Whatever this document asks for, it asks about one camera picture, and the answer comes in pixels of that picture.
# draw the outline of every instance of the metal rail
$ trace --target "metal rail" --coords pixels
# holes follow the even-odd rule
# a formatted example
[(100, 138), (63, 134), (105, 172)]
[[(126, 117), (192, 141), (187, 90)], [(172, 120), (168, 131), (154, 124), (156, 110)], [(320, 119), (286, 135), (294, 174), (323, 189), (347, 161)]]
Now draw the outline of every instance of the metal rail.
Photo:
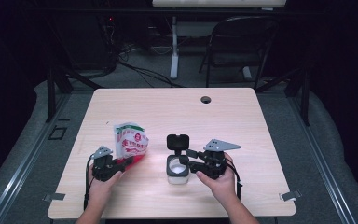
[(330, 171), (329, 165), (327, 161), (324, 159), (324, 154), (319, 148), (318, 142), (316, 141), (310, 126), (307, 126), (303, 119), (301, 118), (299, 111), (298, 103), (294, 97), (288, 98), (290, 106), (292, 107), (294, 114), (296, 115), (296, 119), (298, 123), (301, 125), (304, 134), (307, 136), (308, 141), (310, 142), (311, 147), (311, 155), (316, 163), (316, 166), (321, 173), (322, 180), (327, 188), (327, 191), (331, 197), (331, 200), (334, 206), (337, 209), (337, 213), (342, 223), (345, 224), (355, 224), (356, 221), (351, 213), (350, 208), (348, 207), (344, 195), (341, 192), (341, 189), (334, 178), (333, 174)]
[(68, 102), (69, 98), (70, 95), (68, 94), (64, 94), (62, 97), (60, 97), (57, 103), (58, 110), (56, 116), (52, 119), (51, 122), (45, 123), (40, 134), (36, 138), (36, 141), (34, 142), (33, 148), (31, 148), (30, 152), (24, 157), (21, 164), (17, 168), (16, 173), (11, 177), (7, 187), (2, 193), (0, 197), (0, 223), (3, 223), (8, 210), (14, 203), (23, 184), (25, 183), (26, 178), (28, 177), (28, 174), (31, 173), (32, 168), (34, 167), (34, 164), (36, 163), (36, 160), (42, 151), (42, 146), (45, 143), (46, 136), (48, 136), (48, 133), (51, 132), (51, 130), (54, 128), (54, 124), (63, 111), (64, 106)]

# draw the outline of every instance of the fingers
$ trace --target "fingers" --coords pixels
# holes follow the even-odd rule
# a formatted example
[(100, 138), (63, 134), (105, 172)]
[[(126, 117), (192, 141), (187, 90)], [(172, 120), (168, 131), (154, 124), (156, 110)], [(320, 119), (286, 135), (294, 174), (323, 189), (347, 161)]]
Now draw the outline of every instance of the fingers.
[(231, 162), (233, 162), (232, 158), (225, 152), (225, 158)]
[(121, 171), (118, 171), (112, 177), (110, 177), (110, 179), (108, 179), (107, 182), (114, 185), (122, 176), (123, 173)]
[(89, 180), (92, 179), (92, 168), (93, 167), (94, 167), (94, 163), (91, 166), (89, 166)]
[(209, 176), (207, 176), (205, 173), (201, 171), (197, 171), (196, 175), (204, 185), (211, 187), (213, 180)]

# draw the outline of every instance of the food package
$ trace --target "food package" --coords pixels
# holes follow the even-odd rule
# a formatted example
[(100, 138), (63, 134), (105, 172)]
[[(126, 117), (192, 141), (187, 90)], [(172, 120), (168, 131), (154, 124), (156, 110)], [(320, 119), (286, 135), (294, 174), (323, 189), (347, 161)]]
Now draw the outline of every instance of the food package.
[(114, 129), (117, 162), (131, 160), (126, 167), (128, 170), (144, 157), (149, 139), (145, 135), (145, 129), (133, 122), (115, 125)]

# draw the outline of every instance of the white desk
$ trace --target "white desk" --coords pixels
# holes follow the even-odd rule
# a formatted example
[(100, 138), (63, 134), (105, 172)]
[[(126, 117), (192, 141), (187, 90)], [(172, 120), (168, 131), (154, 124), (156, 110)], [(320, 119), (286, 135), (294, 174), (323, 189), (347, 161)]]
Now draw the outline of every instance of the white desk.
[[(212, 101), (204, 104), (202, 96)], [(115, 185), (104, 218), (227, 217), (194, 174), (185, 185), (168, 183), (166, 160), (173, 152), (166, 148), (166, 137), (171, 133), (188, 134), (190, 148), (198, 151), (212, 138), (240, 145), (228, 153), (243, 183), (241, 200), (252, 214), (282, 217), (296, 212), (293, 202), (279, 197), (289, 188), (252, 89), (99, 89), (56, 190), (65, 197), (51, 203), (50, 218), (81, 215), (87, 159), (101, 145), (115, 150), (113, 126), (127, 121), (145, 128), (149, 146)]]
[[(262, 7), (274, 8), (284, 7), (286, 0), (153, 0), (153, 7)], [(172, 79), (178, 78), (179, 54), (177, 48), (177, 27), (176, 18), (172, 19)], [(213, 25), (208, 27), (212, 32)]]

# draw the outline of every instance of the table leg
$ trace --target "table leg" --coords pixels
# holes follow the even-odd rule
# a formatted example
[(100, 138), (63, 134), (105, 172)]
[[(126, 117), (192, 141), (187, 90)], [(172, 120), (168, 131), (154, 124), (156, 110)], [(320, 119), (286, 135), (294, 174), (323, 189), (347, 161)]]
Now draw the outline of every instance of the table leg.
[(176, 33), (176, 17), (172, 18), (172, 63), (171, 63), (171, 78), (178, 78), (178, 36)]

